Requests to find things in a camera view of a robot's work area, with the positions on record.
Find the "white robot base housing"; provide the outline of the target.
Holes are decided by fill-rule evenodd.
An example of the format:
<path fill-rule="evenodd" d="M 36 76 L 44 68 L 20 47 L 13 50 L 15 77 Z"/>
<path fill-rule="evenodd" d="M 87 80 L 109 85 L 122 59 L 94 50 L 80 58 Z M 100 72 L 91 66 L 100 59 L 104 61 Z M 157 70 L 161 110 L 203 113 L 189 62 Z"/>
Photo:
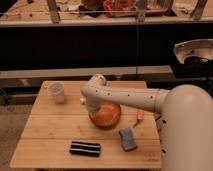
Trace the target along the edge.
<path fill-rule="evenodd" d="M 194 39 L 174 45 L 173 52 L 180 64 L 190 57 L 198 57 L 205 62 L 213 60 L 213 39 Z"/>

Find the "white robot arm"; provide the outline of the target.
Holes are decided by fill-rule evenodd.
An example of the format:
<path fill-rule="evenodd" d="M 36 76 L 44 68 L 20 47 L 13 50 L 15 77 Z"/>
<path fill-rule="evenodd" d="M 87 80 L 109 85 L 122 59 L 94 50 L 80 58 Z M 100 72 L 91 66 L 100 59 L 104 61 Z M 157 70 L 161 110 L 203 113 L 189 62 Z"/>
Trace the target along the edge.
<path fill-rule="evenodd" d="M 160 114 L 162 171 L 213 171 L 213 97 L 202 88 L 115 88 L 96 74 L 81 93 L 90 113 L 109 101 Z"/>

